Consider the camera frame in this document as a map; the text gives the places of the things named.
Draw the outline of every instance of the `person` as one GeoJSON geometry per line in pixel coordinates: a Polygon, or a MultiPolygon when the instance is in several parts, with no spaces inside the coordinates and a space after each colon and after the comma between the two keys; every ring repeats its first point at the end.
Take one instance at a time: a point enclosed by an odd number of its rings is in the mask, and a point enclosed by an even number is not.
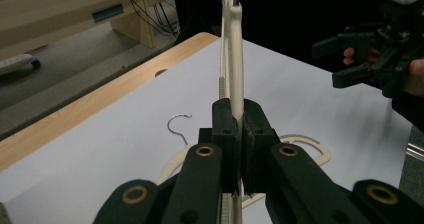
{"type": "MultiPolygon", "coordinates": [[[[343,51],[343,63],[355,63],[355,49],[349,47],[343,51]]],[[[377,50],[368,52],[366,65],[372,65],[380,56],[377,50]]],[[[393,97],[392,108],[424,132],[424,58],[411,61],[408,75],[404,80],[402,91],[393,97]]]]}

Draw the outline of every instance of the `black sleeve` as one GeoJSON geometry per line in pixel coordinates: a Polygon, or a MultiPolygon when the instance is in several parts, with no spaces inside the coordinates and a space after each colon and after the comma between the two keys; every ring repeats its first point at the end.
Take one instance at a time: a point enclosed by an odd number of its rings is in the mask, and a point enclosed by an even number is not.
{"type": "Polygon", "coordinates": [[[424,132],[424,98],[401,92],[393,98],[392,108],[424,132]]]}

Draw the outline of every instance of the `table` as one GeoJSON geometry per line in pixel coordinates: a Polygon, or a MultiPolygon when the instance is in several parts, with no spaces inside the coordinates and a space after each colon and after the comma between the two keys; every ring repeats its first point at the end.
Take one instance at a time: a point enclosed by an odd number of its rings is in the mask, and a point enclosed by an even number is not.
{"type": "MultiPolygon", "coordinates": [[[[332,159],[322,169],[347,189],[367,178],[398,186],[411,124],[380,90],[333,89],[328,72],[243,45],[245,97],[279,135],[325,144],[332,159]]],[[[199,128],[211,127],[219,47],[217,37],[200,33],[0,142],[0,201],[12,222],[92,222],[120,184],[156,180],[184,147],[166,129],[173,115],[192,114],[173,122],[191,144],[199,128]]],[[[243,215],[244,223],[269,223],[263,202],[243,215]]]]}

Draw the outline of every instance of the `metal hook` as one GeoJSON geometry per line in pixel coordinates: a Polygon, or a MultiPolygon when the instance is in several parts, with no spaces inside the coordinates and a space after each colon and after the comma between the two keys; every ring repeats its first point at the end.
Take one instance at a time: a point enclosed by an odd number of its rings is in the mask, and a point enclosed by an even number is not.
{"type": "Polygon", "coordinates": [[[179,114],[179,115],[175,115],[175,116],[171,117],[171,119],[169,119],[169,121],[168,121],[168,130],[169,130],[170,132],[172,132],[172,133],[176,134],[176,135],[181,136],[181,137],[183,138],[183,140],[184,140],[184,143],[185,143],[186,145],[188,145],[188,142],[187,142],[187,140],[185,139],[184,135],[183,135],[182,133],[179,133],[179,132],[173,131],[173,130],[171,129],[171,127],[169,126],[169,124],[171,123],[171,121],[172,121],[174,118],[176,118],[176,117],[180,117],[180,116],[187,117],[187,118],[190,118],[190,117],[191,117],[191,115],[185,115],[185,114],[179,114]]]}

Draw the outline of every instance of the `hand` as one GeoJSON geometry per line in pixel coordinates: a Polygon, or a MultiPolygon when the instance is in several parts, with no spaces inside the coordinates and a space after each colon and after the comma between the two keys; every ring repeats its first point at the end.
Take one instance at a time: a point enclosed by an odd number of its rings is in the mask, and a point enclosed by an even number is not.
{"type": "MultiPolygon", "coordinates": [[[[350,65],[355,62],[354,48],[346,48],[343,55],[345,56],[343,59],[344,64],[350,65]]],[[[365,64],[370,67],[379,57],[380,53],[377,50],[370,49],[365,64]]],[[[402,89],[411,95],[424,98],[424,58],[411,61],[409,64],[409,75],[406,77],[402,89]]]]}

